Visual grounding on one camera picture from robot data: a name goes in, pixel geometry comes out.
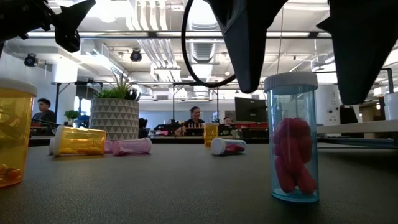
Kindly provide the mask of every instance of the ceiling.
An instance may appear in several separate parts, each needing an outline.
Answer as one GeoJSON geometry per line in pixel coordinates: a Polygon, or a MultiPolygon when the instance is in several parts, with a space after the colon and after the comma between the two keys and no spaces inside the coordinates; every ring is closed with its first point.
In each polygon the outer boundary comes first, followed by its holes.
{"type": "MultiPolygon", "coordinates": [[[[50,7],[60,12],[60,5],[69,6],[79,0],[49,0],[50,7]]],[[[183,16],[183,0],[161,0],[165,3],[165,25],[168,30],[180,31],[183,16]]],[[[310,32],[320,31],[316,25],[328,17],[327,0],[289,0],[283,10],[281,10],[274,22],[268,29],[273,32],[310,32]]],[[[78,30],[80,32],[108,32],[108,31],[130,31],[126,25],[126,21],[131,16],[131,11],[126,8],[127,5],[136,5],[136,15],[140,18],[141,6],[146,3],[146,21],[149,30],[154,30],[150,25],[150,3],[156,5],[157,26],[160,29],[160,1],[135,1],[135,0],[97,0],[96,9],[92,9],[88,16],[83,20],[78,30]],[[103,11],[106,11],[111,17],[110,21],[103,22],[103,11]]],[[[205,17],[211,12],[204,11],[205,17]]],[[[151,65],[153,64],[147,52],[141,49],[141,45],[137,39],[94,39],[90,40],[94,43],[95,49],[99,50],[104,45],[109,49],[109,59],[121,70],[132,71],[133,79],[145,82],[154,82],[150,75],[151,65]],[[132,62],[130,54],[133,49],[141,49],[142,60],[140,62],[132,62]]],[[[228,50],[222,39],[217,39],[215,44],[215,56],[211,61],[213,68],[209,76],[212,80],[220,81],[227,74],[232,74],[233,66],[229,59],[228,50]]],[[[171,39],[170,45],[175,57],[177,65],[180,67],[180,77],[185,81],[190,78],[182,58],[182,50],[180,39],[171,39]]],[[[53,39],[14,39],[8,42],[8,47],[12,52],[23,55],[28,53],[29,47],[57,47],[59,52],[50,52],[45,54],[43,51],[38,57],[47,60],[50,63],[57,63],[62,55],[67,53],[61,49],[53,39]]],[[[166,58],[162,49],[157,45],[163,58],[166,58]]],[[[188,47],[188,54],[191,54],[191,48],[188,47]]],[[[333,52],[333,44],[331,39],[267,39],[266,55],[262,68],[262,76],[267,77],[281,72],[289,72],[295,68],[299,70],[310,70],[310,61],[315,59],[317,55],[326,55],[333,52]]],[[[102,64],[93,60],[92,56],[85,54],[73,54],[71,58],[80,66],[79,76],[90,76],[97,80],[111,80],[111,72],[102,64]]],[[[394,63],[391,66],[394,73],[398,73],[398,66],[394,63]]]]}

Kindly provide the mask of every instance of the white geometric planter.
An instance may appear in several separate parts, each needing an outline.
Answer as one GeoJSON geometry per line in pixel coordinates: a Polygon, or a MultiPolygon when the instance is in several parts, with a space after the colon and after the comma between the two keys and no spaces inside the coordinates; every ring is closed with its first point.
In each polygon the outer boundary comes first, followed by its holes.
{"type": "Polygon", "coordinates": [[[138,138],[139,103],[134,100],[91,100],[90,129],[106,131],[106,140],[138,138]]]}

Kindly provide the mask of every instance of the table surface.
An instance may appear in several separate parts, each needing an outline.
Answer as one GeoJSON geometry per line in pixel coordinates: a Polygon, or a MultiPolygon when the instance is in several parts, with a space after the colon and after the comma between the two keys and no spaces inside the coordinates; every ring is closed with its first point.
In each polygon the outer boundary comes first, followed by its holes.
{"type": "Polygon", "coordinates": [[[203,145],[150,155],[48,156],[29,149],[24,181],[0,189],[0,223],[398,223],[398,152],[319,144],[318,203],[271,196],[269,148],[215,157],[203,145]]]}

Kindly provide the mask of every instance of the small plant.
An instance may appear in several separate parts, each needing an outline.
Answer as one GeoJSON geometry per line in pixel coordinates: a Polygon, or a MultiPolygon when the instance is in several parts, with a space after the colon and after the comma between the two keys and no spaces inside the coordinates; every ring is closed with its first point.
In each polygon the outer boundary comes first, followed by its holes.
{"type": "Polygon", "coordinates": [[[116,80],[116,86],[112,85],[112,89],[110,90],[101,90],[97,94],[97,98],[116,98],[139,101],[140,94],[135,88],[132,88],[134,83],[129,83],[123,78],[124,71],[119,78],[115,73],[113,73],[113,75],[116,80]]]}
{"type": "Polygon", "coordinates": [[[73,121],[74,119],[78,118],[79,115],[79,111],[68,110],[65,112],[65,117],[68,119],[68,121],[73,121]]]}

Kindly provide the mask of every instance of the black monitor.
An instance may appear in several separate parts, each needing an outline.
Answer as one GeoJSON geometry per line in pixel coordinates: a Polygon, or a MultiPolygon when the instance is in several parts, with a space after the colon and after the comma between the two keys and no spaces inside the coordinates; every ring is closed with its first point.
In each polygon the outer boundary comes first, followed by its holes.
{"type": "Polygon", "coordinates": [[[236,121],[267,122],[265,100],[235,97],[236,121]]]}

